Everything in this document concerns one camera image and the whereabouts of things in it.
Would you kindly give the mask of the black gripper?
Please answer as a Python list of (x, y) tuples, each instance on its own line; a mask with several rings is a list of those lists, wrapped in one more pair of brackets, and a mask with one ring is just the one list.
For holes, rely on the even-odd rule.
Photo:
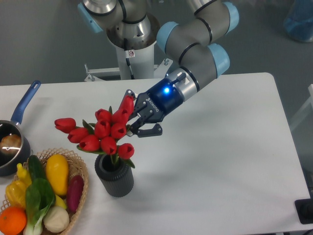
[[(163, 121), (164, 117), (183, 103), (183, 98), (172, 81), (164, 78), (149, 90), (140, 93), (137, 98), (133, 91), (127, 90), (121, 102), (123, 115), (140, 115), (144, 118), (130, 125), (127, 136), (137, 135), (139, 138), (161, 136), (163, 129), (157, 122)], [(151, 129), (140, 129), (144, 123), (156, 123)]]

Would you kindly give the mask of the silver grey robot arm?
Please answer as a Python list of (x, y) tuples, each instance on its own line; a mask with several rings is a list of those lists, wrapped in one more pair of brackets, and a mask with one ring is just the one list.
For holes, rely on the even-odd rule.
[(185, 25), (159, 25), (144, 0), (82, 0), (78, 11), (95, 32), (106, 32), (115, 46), (122, 79), (155, 74), (154, 45), (179, 67), (148, 89), (135, 94), (128, 136), (159, 136), (164, 117), (228, 70), (227, 52), (215, 43), (239, 22), (237, 8), (219, 0), (190, 0), (194, 19)]

